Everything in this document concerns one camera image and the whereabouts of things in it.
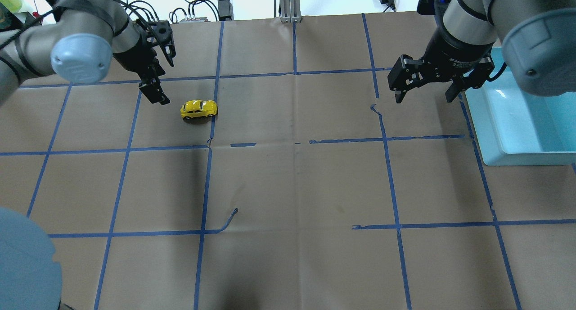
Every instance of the light blue bin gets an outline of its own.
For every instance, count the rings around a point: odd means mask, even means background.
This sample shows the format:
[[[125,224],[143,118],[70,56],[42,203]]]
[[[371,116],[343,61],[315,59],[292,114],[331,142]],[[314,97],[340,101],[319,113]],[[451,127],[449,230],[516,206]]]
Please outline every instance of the light blue bin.
[[[502,51],[492,50],[496,69]],[[506,70],[498,80],[468,90],[466,99],[484,164],[568,165],[576,162],[576,93],[524,93]]]

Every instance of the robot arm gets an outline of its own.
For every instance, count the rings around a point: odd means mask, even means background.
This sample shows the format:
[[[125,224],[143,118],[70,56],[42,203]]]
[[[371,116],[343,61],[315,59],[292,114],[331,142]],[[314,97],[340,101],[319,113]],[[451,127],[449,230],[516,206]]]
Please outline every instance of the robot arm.
[[[153,49],[160,46],[173,66],[167,21],[138,25],[114,0],[61,0],[56,6],[65,8],[58,23],[31,27],[0,51],[0,103],[30,78],[57,73],[76,83],[100,81],[113,56],[140,76],[139,88],[150,102],[170,102],[160,87],[158,77],[165,72]],[[0,43],[16,32],[0,33]]]
[[[453,82],[448,102],[481,87],[494,70],[490,51],[498,37],[522,90],[576,91],[576,0],[420,0],[418,12],[434,15],[438,28],[422,58],[402,54],[388,75],[397,103],[430,82]]]

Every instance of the gray robot arm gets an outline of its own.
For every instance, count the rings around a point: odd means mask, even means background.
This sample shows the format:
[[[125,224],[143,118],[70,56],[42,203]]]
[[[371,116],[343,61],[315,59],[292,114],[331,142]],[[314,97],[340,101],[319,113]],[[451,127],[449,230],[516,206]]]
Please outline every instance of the gray robot arm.
[[[0,51],[0,104],[30,78],[58,73],[76,83],[100,81],[113,56],[138,73],[140,90],[152,103],[169,103],[158,79],[165,72],[153,50],[160,45],[173,66],[175,48],[167,22],[155,22],[154,31],[147,31],[113,0],[62,0],[58,5],[66,8],[58,23],[31,27]],[[0,33],[0,43],[16,32]],[[150,32],[156,43],[148,41]]]
[[[438,28],[422,58],[403,54],[391,70],[397,103],[429,82],[452,81],[449,102],[480,87],[494,70],[490,50],[498,38],[522,90],[576,91],[576,0],[420,0],[418,11],[434,15]]]

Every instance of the yellow toy car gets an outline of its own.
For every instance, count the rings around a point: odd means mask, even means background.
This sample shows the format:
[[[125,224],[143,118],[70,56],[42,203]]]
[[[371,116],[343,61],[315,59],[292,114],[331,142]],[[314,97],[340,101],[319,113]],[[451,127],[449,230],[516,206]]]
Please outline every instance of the yellow toy car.
[[[193,117],[213,117],[218,113],[218,105],[211,99],[208,101],[201,101],[194,99],[182,105],[180,109],[180,116],[184,120],[190,120]]]

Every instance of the metal post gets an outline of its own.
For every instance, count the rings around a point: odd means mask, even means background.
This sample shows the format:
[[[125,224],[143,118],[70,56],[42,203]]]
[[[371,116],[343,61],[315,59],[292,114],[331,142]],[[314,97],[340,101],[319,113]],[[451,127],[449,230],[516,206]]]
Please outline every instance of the metal post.
[[[300,22],[300,0],[280,0],[280,21]]]

